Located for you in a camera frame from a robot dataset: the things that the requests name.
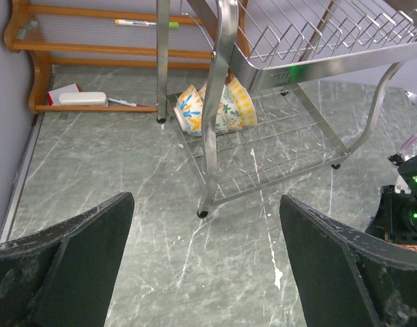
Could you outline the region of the blue orange patterned bowl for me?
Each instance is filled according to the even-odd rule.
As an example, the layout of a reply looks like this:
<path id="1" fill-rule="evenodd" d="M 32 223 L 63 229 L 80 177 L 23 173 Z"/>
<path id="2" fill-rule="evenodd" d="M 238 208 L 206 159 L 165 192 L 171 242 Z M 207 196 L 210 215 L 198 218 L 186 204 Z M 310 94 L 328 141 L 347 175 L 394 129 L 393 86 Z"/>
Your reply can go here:
<path id="1" fill-rule="evenodd" d="M 202 135 L 203 103 L 194 85 L 190 85 L 177 99 L 173 113 L 181 131 L 192 135 Z"/>

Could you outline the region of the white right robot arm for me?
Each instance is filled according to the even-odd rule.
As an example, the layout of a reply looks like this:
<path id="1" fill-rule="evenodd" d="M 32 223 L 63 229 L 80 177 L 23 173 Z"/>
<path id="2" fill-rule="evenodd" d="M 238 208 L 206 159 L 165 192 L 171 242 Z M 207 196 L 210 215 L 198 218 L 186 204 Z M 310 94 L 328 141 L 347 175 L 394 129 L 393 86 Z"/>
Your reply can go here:
<path id="1" fill-rule="evenodd" d="M 405 90 L 417 110 L 417 88 Z M 366 234 L 417 252 L 417 154 L 410 148 L 417 143 L 417 131 L 388 157 L 398 176 L 395 183 L 380 189 L 377 212 L 369 220 Z"/>

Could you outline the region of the orange star flower bowl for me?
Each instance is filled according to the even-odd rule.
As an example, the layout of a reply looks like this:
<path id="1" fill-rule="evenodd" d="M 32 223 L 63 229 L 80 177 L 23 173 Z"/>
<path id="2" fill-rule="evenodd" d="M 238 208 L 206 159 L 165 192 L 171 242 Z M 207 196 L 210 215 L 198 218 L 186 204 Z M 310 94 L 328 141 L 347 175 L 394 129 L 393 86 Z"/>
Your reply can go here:
<path id="1" fill-rule="evenodd" d="M 203 86 L 198 90 L 198 94 L 200 96 L 202 103 L 204 103 L 204 98 L 206 96 L 206 88 L 207 88 L 207 82 L 205 82 Z M 223 109 L 221 107 L 221 104 L 218 105 L 215 131 L 217 134 L 223 134 L 228 131 L 227 120 L 223 112 Z"/>

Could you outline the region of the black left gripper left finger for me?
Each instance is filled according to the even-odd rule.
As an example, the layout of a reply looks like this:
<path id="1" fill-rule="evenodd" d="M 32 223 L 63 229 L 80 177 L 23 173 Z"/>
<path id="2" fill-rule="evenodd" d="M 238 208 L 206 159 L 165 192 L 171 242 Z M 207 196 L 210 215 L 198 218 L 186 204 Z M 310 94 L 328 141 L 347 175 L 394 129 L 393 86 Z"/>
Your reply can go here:
<path id="1" fill-rule="evenodd" d="M 0 326 L 103 326 L 134 214 L 122 192 L 0 244 Z"/>

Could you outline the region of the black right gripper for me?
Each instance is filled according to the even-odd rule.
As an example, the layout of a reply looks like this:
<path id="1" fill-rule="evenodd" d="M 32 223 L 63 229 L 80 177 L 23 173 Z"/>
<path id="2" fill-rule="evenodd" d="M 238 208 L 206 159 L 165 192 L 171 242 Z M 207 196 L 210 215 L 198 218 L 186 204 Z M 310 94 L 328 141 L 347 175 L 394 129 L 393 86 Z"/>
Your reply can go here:
<path id="1" fill-rule="evenodd" d="M 417 245 L 417 155 L 388 160 L 399 176 L 394 185 L 381 187 L 377 212 L 365 232 L 388 243 Z"/>

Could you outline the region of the orange flower leaf bowl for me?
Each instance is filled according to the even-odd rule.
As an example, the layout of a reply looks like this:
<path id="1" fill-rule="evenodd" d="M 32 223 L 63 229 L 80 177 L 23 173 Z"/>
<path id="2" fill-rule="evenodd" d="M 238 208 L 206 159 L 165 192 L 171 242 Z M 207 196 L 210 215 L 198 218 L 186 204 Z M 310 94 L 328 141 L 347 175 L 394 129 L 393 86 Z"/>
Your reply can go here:
<path id="1" fill-rule="evenodd" d="M 233 96 L 226 86 L 223 86 L 221 107 L 226 116 L 229 130 L 241 130 L 243 128 L 241 114 Z"/>

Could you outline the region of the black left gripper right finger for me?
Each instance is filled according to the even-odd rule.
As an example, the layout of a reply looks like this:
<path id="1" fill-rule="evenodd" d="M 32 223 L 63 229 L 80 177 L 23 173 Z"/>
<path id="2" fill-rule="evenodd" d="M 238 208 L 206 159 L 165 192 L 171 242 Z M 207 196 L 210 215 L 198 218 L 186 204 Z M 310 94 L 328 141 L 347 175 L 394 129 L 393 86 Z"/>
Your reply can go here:
<path id="1" fill-rule="evenodd" d="M 308 326 L 417 326 L 417 252 L 291 196 L 279 214 Z"/>

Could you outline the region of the yellow sun blue bowl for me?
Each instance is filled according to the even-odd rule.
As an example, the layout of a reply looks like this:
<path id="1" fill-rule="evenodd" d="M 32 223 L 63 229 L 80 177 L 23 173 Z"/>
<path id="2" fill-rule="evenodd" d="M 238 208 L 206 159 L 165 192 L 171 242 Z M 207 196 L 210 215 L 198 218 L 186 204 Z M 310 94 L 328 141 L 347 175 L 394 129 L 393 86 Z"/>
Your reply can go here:
<path id="1" fill-rule="evenodd" d="M 233 77 L 227 85 L 227 89 L 233 97 L 239 114 L 241 116 L 242 126 L 254 126 L 257 123 L 256 109 L 247 89 Z"/>

